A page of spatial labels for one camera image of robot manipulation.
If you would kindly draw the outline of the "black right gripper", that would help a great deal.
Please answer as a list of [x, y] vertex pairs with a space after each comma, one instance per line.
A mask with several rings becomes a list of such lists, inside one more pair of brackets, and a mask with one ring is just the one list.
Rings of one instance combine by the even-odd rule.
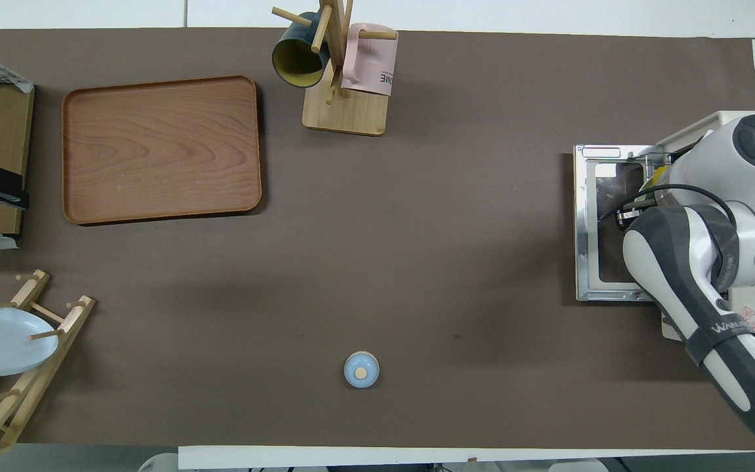
[[627, 201], [616, 210], [616, 227], [627, 230], [650, 207], [657, 205], [654, 196], [639, 196]]

